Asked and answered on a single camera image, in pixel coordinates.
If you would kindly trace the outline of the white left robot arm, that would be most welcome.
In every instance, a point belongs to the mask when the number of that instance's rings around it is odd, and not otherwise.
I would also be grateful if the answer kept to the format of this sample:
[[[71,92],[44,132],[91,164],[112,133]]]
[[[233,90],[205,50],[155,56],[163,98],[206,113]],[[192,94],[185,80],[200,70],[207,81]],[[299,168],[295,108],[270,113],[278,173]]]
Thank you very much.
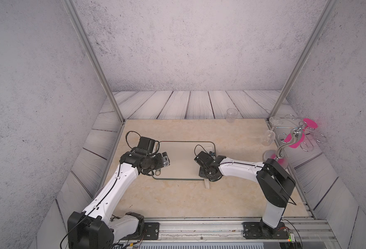
[[[127,212],[121,218],[113,219],[112,214],[140,174],[152,174],[169,164],[166,152],[154,155],[142,153],[138,149],[126,152],[120,158],[115,174],[95,199],[82,212],[73,212],[69,217],[69,248],[110,249],[124,238],[141,240],[145,233],[142,215]]]

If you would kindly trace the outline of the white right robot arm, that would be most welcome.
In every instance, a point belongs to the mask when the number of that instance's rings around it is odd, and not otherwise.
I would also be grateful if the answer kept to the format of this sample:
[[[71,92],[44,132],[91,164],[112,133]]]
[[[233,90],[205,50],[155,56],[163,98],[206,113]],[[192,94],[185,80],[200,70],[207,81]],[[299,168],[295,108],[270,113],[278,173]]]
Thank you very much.
[[[224,176],[234,176],[258,183],[267,200],[261,224],[268,228],[278,227],[289,202],[296,204],[291,199],[296,181],[275,159],[246,162],[226,156],[214,158],[202,151],[194,161],[200,166],[199,176],[211,182]]]

